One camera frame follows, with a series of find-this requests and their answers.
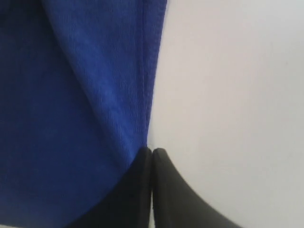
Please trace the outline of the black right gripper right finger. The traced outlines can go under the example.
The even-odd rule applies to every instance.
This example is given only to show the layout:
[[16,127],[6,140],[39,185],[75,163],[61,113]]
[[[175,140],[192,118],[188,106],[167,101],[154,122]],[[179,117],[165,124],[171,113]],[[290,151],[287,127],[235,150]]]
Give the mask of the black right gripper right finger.
[[152,193],[157,228],[238,228],[206,203],[182,178],[167,152],[152,153]]

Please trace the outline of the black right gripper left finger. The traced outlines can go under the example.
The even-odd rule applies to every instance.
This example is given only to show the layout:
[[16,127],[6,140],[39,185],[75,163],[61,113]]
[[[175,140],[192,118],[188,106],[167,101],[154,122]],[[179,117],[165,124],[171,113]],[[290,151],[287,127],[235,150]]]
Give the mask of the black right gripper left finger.
[[107,196],[68,228],[147,228],[151,210],[152,151],[141,148]]

